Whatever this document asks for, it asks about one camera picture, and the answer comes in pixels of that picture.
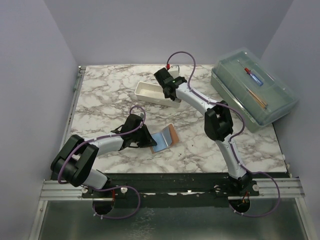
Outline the clear green plastic toolbox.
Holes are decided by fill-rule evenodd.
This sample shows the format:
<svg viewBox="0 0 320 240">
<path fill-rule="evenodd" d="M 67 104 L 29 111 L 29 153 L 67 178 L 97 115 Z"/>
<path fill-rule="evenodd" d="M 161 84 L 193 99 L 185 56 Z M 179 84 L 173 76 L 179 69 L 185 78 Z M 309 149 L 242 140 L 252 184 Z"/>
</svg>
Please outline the clear green plastic toolbox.
<svg viewBox="0 0 320 240">
<path fill-rule="evenodd" d="M 251 70 L 263 85 L 258 86 L 237 60 Z M 210 83 L 229 106 L 241 113 L 246 128 L 252 133 L 290 113 L 298 102 L 292 89 L 271 74 L 260 59 L 245 47 L 217 59 L 211 69 Z M 267 109 L 259 106 L 247 88 L 268 104 Z"/>
</svg>

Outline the white rectangular tray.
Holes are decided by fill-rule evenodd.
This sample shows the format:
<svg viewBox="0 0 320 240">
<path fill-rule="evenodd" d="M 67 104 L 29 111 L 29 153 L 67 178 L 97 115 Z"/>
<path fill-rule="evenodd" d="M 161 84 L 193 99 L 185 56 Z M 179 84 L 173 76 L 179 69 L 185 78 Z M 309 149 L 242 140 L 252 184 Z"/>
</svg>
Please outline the white rectangular tray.
<svg viewBox="0 0 320 240">
<path fill-rule="evenodd" d="M 152 104 L 172 108 L 179 108 L 181 105 L 180 102 L 172 101 L 170 98 L 165 98 L 163 89 L 158 84 L 139 81 L 135 88 L 134 94 L 138 100 Z"/>
</svg>

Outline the aluminium frame rail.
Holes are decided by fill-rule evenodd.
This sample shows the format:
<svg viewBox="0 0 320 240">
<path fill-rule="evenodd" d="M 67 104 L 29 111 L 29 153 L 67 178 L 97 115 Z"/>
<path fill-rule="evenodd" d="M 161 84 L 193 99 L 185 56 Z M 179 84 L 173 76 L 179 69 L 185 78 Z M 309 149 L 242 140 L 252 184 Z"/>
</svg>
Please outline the aluminium frame rail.
<svg viewBox="0 0 320 240">
<path fill-rule="evenodd" d="M 63 131 L 63 136 L 62 136 L 59 150 L 61 150 L 61 148 L 63 147 L 63 145 L 67 141 L 67 137 L 69 136 L 69 134 L 71 132 L 71 126 L 72 126 L 72 123 L 74 120 L 75 110 L 77 107 L 77 103 L 78 103 L 78 99 L 79 99 L 79 95 L 80 95 L 80 91 L 81 91 L 81 87 L 82 87 L 82 83 L 83 83 L 83 79 L 84 79 L 87 67 L 81 65 L 78 68 L 79 68 L 79 71 L 78 71 L 77 78 L 75 81 L 75 86 L 73 88 L 73 98 L 72 98 L 71 106 L 70 106 L 69 113 L 67 116 L 67 121 L 66 121 L 66 125 L 65 125 L 65 128 Z M 30 234 L 28 237 L 29 240 L 38 240 L 39 239 L 40 233 L 41 233 L 41 228 L 43 225 L 43 221 L 44 221 L 47 206 L 48 206 L 48 202 L 49 202 L 48 200 L 42 200 L 41 197 L 39 198 L 36 214 L 35 214 L 32 228 L 31 228 L 31 231 L 30 231 Z"/>
</svg>

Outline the red blue screwdriver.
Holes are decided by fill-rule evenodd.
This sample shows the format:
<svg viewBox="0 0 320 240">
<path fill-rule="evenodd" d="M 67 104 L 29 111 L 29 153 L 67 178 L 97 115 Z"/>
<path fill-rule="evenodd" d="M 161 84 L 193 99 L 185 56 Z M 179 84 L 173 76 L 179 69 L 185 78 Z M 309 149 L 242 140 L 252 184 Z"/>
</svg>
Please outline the red blue screwdriver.
<svg viewBox="0 0 320 240">
<path fill-rule="evenodd" d="M 264 83 L 250 70 L 248 69 L 246 66 L 244 66 L 239 60 L 237 60 L 237 62 L 243 67 L 244 71 L 246 72 L 247 75 L 249 75 L 249 77 L 258 85 L 258 86 L 262 86 Z"/>
</svg>

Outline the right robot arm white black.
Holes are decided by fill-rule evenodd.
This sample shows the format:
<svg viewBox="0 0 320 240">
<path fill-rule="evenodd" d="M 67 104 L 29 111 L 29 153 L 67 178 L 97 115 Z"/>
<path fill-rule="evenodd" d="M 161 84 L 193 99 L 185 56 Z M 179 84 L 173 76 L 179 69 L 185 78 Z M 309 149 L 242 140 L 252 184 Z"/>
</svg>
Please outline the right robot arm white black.
<svg viewBox="0 0 320 240">
<path fill-rule="evenodd" d="M 225 101 L 218 102 L 191 88 L 182 76 L 173 77 L 163 67 L 154 74 L 166 99 L 182 100 L 204 117 L 204 132 L 215 141 L 227 165 L 230 191 L 241 196 L 248 190 L 252 175 L 246 170 L 239 151 L 232 139 L 233 119 Z"/>
</svg>

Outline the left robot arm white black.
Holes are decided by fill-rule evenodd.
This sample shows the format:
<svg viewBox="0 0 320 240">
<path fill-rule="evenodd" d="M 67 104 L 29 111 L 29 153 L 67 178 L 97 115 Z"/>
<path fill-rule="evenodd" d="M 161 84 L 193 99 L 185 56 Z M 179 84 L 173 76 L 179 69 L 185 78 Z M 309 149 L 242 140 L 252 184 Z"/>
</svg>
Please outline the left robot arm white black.
<svg viewBox="0 0 320 240">
<path fill-rule="evenodd" d="M 51 163 L 50 169 L 58 175 L 58 179 L 74 187 L 83 185 L 93 188 L 99 197 L 104 198 L 110 194 L 111 185 L 106 174 L 92 169 L 96 157 L 125 148 L 156 145 L 144 119 L 131 113 L 124 124 L 105 136 L 86 140 L 79 135 L 72 135 Z"/>
</svg>

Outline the orange pencil tool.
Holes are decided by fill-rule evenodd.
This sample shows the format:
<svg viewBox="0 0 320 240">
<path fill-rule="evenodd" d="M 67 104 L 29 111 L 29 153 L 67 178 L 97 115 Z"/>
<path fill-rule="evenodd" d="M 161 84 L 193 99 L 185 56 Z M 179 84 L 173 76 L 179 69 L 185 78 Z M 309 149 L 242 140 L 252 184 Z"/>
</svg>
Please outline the orange pencil tool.
<svg viewBox="0 0 320 240">
<path fill-rule="evenodd" d="M 251 95 L 251 97 L 259 104 L 262 109 L 267 109 L 268 104 L 258 95 L 256 95 L 253 91 L 249 88 L 246 88 L 247 92 Z"/>
</svg>

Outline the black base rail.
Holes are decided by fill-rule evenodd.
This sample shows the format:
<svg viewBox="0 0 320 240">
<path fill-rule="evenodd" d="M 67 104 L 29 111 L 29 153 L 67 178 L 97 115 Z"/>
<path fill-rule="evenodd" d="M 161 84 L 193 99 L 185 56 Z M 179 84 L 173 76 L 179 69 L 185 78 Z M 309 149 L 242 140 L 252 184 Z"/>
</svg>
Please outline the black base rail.
<svg viewBox="0 0 320 240">
<path fill-rule="evenodd" d="M 230 200 L 259 196 L 258 183 L 239 186 L 226 173 L 109 173 L 104 192 L 55 180 L 45 181 L 40 197 L 49 201 L 93 201 L 117 208 L 227 208 Z"/>
</svg>

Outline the tan leather card holder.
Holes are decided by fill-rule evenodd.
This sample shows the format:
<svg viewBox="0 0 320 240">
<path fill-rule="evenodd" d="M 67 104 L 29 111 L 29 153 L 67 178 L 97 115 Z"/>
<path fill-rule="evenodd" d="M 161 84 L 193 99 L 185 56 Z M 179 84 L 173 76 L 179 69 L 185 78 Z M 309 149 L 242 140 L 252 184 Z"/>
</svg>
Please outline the tan leather card holder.
<svg viewBox="0 0 320 240">
<path fill-rule="evenodd" d="M 151 137 L 156 142 L 155 146 L 150 147 L 152 154 L 166 150 L 180 142 L 179 136 L 172 123 L 163 128 L 160 132 L 151 134 Z"/>
</svg>

